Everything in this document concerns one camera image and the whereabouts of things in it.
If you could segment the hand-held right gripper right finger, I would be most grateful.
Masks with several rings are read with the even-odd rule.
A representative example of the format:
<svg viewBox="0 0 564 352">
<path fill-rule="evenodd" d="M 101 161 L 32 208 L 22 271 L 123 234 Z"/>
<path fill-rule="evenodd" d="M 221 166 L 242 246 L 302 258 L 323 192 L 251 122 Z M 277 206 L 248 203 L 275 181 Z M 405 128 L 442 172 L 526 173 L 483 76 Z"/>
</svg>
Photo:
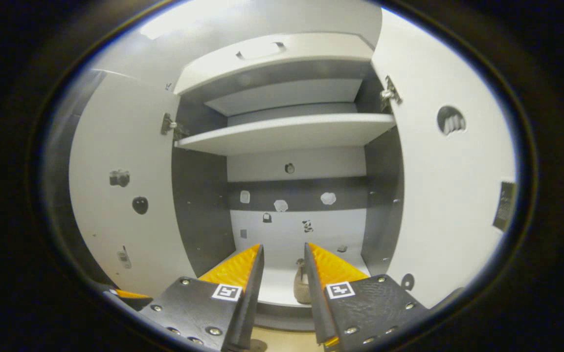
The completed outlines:
<svg viewBox="0 0 564 352">
<path fill-rule="evenodd" d="M 324 352 L 385 352 L 429 315 L 393 278 L 369 276 L 314 243 L 305 243 L 304 263 Z"/>
</svg>

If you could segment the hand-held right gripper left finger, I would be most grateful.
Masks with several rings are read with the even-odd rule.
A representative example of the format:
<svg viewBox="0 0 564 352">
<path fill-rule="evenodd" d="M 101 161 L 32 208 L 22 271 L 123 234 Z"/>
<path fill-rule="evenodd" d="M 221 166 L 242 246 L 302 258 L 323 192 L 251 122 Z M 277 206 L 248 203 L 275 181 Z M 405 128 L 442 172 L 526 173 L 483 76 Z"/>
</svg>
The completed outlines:
<svg viewBox="0 0 564 352">
<path fill-rule="evenodd" d="M 178 278 L 141 310 L 143 321 L 176 345 L 196 352 L 250 348 L 264 248 L 253 245 L 201 278 Z"/>
</svg>

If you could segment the white cabinet door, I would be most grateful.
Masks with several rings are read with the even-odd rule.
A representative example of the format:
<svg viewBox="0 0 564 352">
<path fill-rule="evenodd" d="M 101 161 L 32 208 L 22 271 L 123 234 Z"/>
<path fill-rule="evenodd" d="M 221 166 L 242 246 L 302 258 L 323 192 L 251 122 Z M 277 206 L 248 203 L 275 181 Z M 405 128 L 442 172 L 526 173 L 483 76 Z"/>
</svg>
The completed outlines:
<svg viewBox="0 0 564 352">
<path fill-rule="evenodd" d="M 372 63 L 392 102 L 404 167 L 403 214 L 387 273 L 414 277 L 412 296 L 432 308 L 465 287 L 494 256 L 503 182 L 518 179 L 505 105 L 463 56 L 393 10 L 382 9 Z"/>
<path fill-rule="evenodd" d="M 107 73 L 72 140 L 69 191 L 81 236 L 122 290 L 159 296 L 194 276 L 172 189 L 172 134 L 164 116 L 179 99 L 162 88 Z"/>
</svg>

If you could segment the white shoe cabinet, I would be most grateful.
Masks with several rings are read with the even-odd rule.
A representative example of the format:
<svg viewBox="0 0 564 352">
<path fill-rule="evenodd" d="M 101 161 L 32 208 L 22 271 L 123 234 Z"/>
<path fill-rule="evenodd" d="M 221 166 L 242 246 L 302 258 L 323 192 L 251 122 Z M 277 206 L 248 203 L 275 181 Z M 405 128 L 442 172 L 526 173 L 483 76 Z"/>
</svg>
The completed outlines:
<svg viewBox="0 0 564 352">
<path fill-rule="evenodd" d="M 195 276 L 261 244 L 255 322 L 313 330 L 293 281 L 315 243 L 372 276 L 385 274 L 400 235 L 404 170 L 391 111 L 371 60 L 260 67 L 180 99 L 190 136 L 174 142 L 172 186 Z"/>
</svg>

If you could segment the metal door hinge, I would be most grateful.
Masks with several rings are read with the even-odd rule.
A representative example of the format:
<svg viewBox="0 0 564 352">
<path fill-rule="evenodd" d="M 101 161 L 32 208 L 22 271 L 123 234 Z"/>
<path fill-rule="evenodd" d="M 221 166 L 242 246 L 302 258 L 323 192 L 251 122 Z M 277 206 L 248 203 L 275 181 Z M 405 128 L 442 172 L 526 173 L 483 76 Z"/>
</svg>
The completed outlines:
<svg viewBox="0 0 564 352">
<path fill-rule="evenodd" d="M 396 103 L 396 105 L 400 105 L 403 102 L 403 99 L 389 75 L 384 79 L 384 87 L 380 92 L 379 98 L 381 112 L 391 111 L 393 109 L 393 102 Z"/>
<path fill-rule="evenodd" d="M 164 113 L 159 133 L 162 135 L 171 134 L 174 141 L 186 138 L 191 134 L 182 123 L 174 121 L 170 113 Z"/>
</svg>

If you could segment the white cabinet drawer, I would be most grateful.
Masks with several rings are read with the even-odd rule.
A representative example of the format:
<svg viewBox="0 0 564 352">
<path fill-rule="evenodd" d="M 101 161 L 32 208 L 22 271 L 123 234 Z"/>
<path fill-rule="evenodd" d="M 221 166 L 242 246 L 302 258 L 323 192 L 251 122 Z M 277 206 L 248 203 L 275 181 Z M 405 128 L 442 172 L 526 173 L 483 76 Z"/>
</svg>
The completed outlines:
<svg viewBox="0 0 564 352">
<path fill-rule="evenodd" d="M 255 60 L 240 60 L 235 53 L 257 42 L 282 42 L 286 51 Z M 348 60 L 368 62 L 374 49 L 357 34 L 291 33 L 272 34 L 222 47 L 188 63 L 174 87 L 174 94 L 185 94 L 206 83 L 244 71 L 294 62 Z"/>
</svg>

